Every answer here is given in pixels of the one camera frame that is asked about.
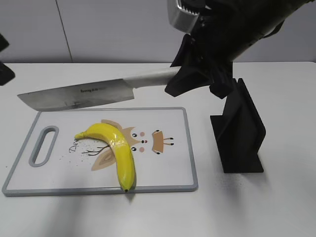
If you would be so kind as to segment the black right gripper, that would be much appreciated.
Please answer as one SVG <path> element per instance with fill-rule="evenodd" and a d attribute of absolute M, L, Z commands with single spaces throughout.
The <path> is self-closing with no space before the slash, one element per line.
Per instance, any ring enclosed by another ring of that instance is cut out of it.
<path fill-rule="evenodd" d="M 179 96 L 203 86 L 219 98 L 231 91 L 232 62 L 257 41 L 276 34 L 304 0 L 193 0 L 199 12 L 171 67 L 181 66 L 164 91 Z"/>

